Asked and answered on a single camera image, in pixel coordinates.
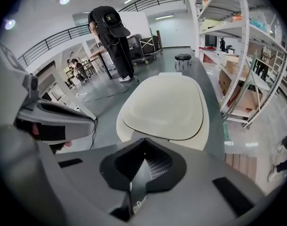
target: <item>metal railing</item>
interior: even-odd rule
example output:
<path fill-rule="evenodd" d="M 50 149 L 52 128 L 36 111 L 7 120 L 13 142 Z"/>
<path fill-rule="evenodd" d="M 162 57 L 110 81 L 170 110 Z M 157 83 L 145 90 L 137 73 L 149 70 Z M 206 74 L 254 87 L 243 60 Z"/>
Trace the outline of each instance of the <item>metal railing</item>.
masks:
<path fill-rule="evenodd" d="M 91 33 L 88 25 L 77 26 L 58 32 L 31 47 L 18 58 L 18 61 L 24 68 L 26 68 L 38 57 L 56 47 L 57 45 L 88 33 Z"/>
<path fill-rule="evenodd" d="M 156 5 L 160 5 L 167 2 L 175 2 L 175 1 L 182 1 L 182 0 L 138 0 L 130 5 L 124 7 L 119 12 L 139 12 L 146 8 L 150 8 Z"/>

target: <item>table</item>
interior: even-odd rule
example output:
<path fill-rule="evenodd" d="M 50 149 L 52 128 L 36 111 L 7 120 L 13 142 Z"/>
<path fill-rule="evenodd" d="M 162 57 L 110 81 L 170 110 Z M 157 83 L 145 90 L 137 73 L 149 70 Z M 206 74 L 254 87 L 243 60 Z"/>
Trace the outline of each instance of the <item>table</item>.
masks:
<path fill-rule="evenodd" d="M 117 79 L 117 76 L 116 76 L 115 78 L 111 76 L 111 74 L 110 74 L 110 72 L 109 72 L 109 70 L 108 70 L 108 68 L 107 68 L 107 66 L 106 66 L 106 63 L 105 63 L 105 61 L 104 61 L 104 59 L 103 59 L 103 57 L 102 57 L 102 53 L 104 53 L 104 52 L 107 52 L 107 50 L 106 50 L 105 48 L 100 48 L 100 49 L 98 49 L 97 51 L 95 51 L 95 52 L 90 56 L 89 59 L 91 60 L 92 58 L 98 56 L 99 59 L 101 60 L 102 64 L 103 64 L 105 70 L 106 70 L 106 73 L 107 73 L 109 79 L 110 79 L 110 80 L 112 80 L 112 79 Z"/>

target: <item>bottle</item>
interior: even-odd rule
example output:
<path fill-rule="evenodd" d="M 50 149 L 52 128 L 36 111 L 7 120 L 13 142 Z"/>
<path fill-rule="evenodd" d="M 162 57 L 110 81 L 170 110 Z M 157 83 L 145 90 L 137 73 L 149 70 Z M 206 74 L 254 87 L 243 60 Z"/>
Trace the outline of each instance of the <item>bottle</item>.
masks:
<path fill-rule="evenodd" d="M 282 38 L 281 25 L 280 25 L 279 21 L 277 21 L 275 24 L 275 41 L 277 43 L 281 44 L 281 38 Z"/>

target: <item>ceiling light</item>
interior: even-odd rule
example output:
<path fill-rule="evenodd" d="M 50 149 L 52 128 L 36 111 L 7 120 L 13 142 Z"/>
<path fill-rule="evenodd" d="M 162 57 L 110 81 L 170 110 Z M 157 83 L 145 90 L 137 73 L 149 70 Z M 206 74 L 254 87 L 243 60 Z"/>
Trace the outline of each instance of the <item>ceiling light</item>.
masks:
<path fill-rule="evenodd" d="M 69 3 L 69 1 L 70 1 L 70 0 L 60 0 L 59 2 L 60 2 L 60 4 L 64 5 L 64 4 Z"/>
<path fill-rule="evenodd" d="M 167 15 L 167 16 L 163 16 L 163 17 L 157 17 L 157 18 L 155 18 L 156 20 L 158 20 L 158 19 L 162 19 L 162 18 L 166 18 L 166 17 L 173 17 L 174 15 Z"/>
<path fill-rule="evenodd" d="M 125 1 L 124 4 L 126 4 L 126 3 L 130 2 L 130 1 L 132 1 L 132 0 Z"/>
<path fill-rule="evenodd" d="M 7 20 L 6 25 L 4 26 L 4 28 L 6 30 L 12 29 L 15 26 L 16 21 L 14 19 L 11 20 Z"/>

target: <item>round stool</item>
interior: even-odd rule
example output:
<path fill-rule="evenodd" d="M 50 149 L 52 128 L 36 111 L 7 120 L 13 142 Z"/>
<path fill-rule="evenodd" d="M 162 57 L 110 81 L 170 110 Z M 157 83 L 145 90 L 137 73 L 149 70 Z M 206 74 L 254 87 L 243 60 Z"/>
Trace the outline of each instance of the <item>round stool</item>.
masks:
<path fill-rule="evenodd" d="M 187 65 L 191 66 L 191 60 L 190 60 L 191 59 L 191 55 L 179 54 L 179 55 L 175 56 L 175 59 L 176 59 L 176 61 L 175 61 L 175 68 L 177 66 L 177 61 L 179 61 L 179 65 L 180 65 L 180 61 L 182 61 L 182 68 L 184 69 L 184 64 L 183 64 L 184 60 L 187 60 Z"/>

